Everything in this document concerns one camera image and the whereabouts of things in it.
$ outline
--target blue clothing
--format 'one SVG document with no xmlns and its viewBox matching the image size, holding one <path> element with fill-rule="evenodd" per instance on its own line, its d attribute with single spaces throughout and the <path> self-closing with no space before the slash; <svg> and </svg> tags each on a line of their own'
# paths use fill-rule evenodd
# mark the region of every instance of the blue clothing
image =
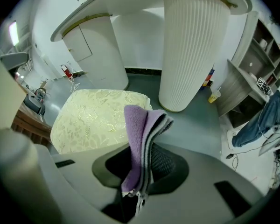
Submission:
<svg viewBox="0 0 280 224">
<path fill-rule="evenodd" d="M 232 138 L 234 147 L 242 147 L 261 137 L 261 132 L 266 133 L 274 125 L 280 125 L 280 92 L 276 91 L 262 112 L 258 112 L 239 133 Z"/>
</svg>

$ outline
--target folded towel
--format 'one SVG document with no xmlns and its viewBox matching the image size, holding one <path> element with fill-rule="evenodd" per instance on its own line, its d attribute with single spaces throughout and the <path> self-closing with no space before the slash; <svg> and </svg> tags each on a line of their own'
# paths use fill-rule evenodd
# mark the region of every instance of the folded towel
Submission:
<svg viewBox="0 0 280 224">
<path fill-rule="evenodd" d="M 151 146 L 154 139 L 173 123 L 164 110 L 147 111 L 136 105 L 124 109 L 131 148 L 132 169 L 122 183 L 122 191 L 144 194 L 150 184 Z"/>
</svg>

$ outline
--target cream brocade cushion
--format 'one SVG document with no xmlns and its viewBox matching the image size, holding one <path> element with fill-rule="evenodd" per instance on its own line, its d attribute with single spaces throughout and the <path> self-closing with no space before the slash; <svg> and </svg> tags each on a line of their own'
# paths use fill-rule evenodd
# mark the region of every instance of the cream brocade cushion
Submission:
<svg viewBox="0 0 280 224">
<path fill-rule="evenodd" d="M 81 152 L 128 142 L 124 107 L 151 110 L 143 94 L 118 90 L 78 90 L 65 102 L 52 131 L 51 141 L 60 154 Z"/>
</svg>

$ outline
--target ceiling light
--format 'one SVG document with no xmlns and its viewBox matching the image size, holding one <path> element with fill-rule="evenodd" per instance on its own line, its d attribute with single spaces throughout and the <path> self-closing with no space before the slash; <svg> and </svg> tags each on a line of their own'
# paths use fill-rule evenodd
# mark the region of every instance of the ceiling light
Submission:
<svg viewBox="0 0 280 224">
<path fill-rule="evenodd" d="M 10 24 L 9 35 L 10 35 L 11 41 L 12 41 L 14 46 L 19 43 L 18 31 L 17 31 L 17 22 L 16 21 L 14 21 L 12 24 Z"/>
</svg>

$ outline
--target white curved partition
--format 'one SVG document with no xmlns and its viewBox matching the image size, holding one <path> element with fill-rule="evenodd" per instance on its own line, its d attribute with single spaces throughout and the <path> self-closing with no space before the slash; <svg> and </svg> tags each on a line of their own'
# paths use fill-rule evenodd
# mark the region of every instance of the white curved partition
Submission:
<svg viewBox="0 0 280 224">
<path fill-rule="evenodd" d="M 224 0 L 165 0 L 159 93 L 165 109 L 184 110 L 202 86 L 223 43 L 229 6 Z"/>
<path fill-rule="evenodd" d="M 63 40 L 97 89 L 125 90 L 128 78 L 108 14 L 78 21 Z"/>
</svg>

